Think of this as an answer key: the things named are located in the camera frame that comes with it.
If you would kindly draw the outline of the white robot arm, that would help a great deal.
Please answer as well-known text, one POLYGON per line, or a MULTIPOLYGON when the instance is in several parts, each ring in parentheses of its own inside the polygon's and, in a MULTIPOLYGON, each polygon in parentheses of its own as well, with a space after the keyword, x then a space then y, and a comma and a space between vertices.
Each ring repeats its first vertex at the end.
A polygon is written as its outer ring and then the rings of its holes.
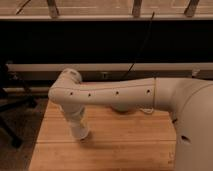
POLYGON ((160 77, 84 84, 78 71, 66 68, 48 97, 60 106, 77 140, 89 134, 82 122, 87 105, 166 111, 176 130, 174 171, 213 171, 213 81, 160 77))

